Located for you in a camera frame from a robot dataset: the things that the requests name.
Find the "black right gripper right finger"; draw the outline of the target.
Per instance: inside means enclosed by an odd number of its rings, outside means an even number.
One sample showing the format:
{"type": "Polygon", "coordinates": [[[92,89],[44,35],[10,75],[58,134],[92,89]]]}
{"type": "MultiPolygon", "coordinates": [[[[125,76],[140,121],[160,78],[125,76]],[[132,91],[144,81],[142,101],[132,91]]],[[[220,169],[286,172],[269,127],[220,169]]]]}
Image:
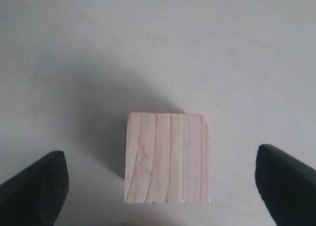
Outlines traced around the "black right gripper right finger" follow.
{"type": "Polygon", "coordinates": [[[260,145],[255,183],[278,226],[316,224],[316,171],[275,146],[260,145]]]}

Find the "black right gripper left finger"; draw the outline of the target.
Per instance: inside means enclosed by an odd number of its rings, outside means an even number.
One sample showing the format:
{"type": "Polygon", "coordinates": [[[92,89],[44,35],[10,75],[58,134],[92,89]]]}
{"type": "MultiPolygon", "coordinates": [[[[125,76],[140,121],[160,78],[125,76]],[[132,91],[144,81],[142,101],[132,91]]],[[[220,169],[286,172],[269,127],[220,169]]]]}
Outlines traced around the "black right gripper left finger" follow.
{"type": "Polygon", "coordinates": [[[52,151],[0,186],[2,226],[52,226],[69,190],[63,151],[52,151]]]}

